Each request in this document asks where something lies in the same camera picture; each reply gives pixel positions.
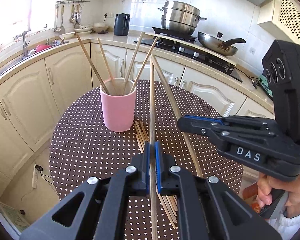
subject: window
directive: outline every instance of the window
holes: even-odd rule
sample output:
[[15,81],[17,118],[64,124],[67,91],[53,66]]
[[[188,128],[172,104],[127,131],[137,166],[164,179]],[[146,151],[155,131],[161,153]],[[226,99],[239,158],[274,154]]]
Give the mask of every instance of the window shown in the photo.
[[56,0],[0,0],[0,45],[23,31],[53,28]]

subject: frying pan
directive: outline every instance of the frying pan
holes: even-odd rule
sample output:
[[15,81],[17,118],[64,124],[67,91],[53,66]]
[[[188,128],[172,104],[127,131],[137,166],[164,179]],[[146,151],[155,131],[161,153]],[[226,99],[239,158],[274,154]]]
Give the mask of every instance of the frying pan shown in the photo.
[[232,44],[246,43],[246,41],[241,38],[223,41],[221,40],[222,33],[218,33],[217,37],[218,38],[215,38],[209,34],[198,32],[198,40],[202,46],[228,57],[233,56],[238,51]]

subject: bolt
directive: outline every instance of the bolt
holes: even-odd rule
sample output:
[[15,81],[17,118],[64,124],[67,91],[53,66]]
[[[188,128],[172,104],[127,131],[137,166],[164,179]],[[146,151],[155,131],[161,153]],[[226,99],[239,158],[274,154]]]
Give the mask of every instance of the bolt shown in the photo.
[[128,166],[126,167],[126,172],[128,173],[134,173],[137,170],[135,166]]
[[181,171],[181,168],[179,166],[174,165],[174,166],[170,167],[170,171],[179,172],[179,171]]
[[219,179],[216,176],[211,176],[211,177],[208,178],[208,181],[210,183],[216,184],[216,183],[218,183]]
[[96,184],[98,182],[98,178],[90,177],[90,178],[87,179],[87,182],[91,185]]

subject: black stovetop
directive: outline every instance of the black stovetop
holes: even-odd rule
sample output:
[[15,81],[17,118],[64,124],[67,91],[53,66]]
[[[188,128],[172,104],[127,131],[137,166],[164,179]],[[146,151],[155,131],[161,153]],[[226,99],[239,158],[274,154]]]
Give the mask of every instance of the black stovetop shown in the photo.
[[[179,33],[175,33],[175,32],[169,31],[169,30],[160,29],[160,28],[153,28],[153,29],[156,34],[164,33],[167,36],[171,36],[171,37],[174,37],[174,38],[177,38],[180,40],[184,40],[184,41],[188,41],[191,43],[196,43],[196,41],[195,41],[196,37],[193,37],[193,36],[182,35],[182,37],[180,37]],[[154,39],[155,39],[155,37],[153,39],[142,40],[141,44],[151,46]],[[198,51],[192,47],[187,47],[186,45],[184,45],[180,42],[175,42],[175,41],[168,40],[168,39],[161,38],[161,37],[158,38],[155,48],[164,49],[164,50],[167,50],[170,52],[174,52],[178,55],[182,55],[182,56],[191,58],[195,61],[206,64],[210,67],[213,67],[214,69],[217,69],[217,70],[221,71],[222,73],[227,74],[227,75],[233,77],[234,79],[242,82],[242,79],[240,78],[238,71],[235,69],[234,65],[230,64],[229,62],[227,62],[221,58],[211,55],[208,52]]]

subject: stainless steel pot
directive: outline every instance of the stainless steel pot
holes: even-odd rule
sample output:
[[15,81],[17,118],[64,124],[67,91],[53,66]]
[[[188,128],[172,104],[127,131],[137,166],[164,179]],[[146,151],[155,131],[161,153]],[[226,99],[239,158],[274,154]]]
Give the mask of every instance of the stainless steel pot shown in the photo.
[[199,21],[206,20],[200,17],[199,9],[187,3],[167,0],[165,7],[158,9],[162,11],[162,28],[187,35],[194,33]]
[[219,39],[209,34],[198,32],[198,40],[202,46],[228,57],[233,56],[238,51],[238,49],[232,46],[232,44],[246,43],[246,41],[241,38],[223,41],[221,40],[222,33],[218,33],[217,37]]

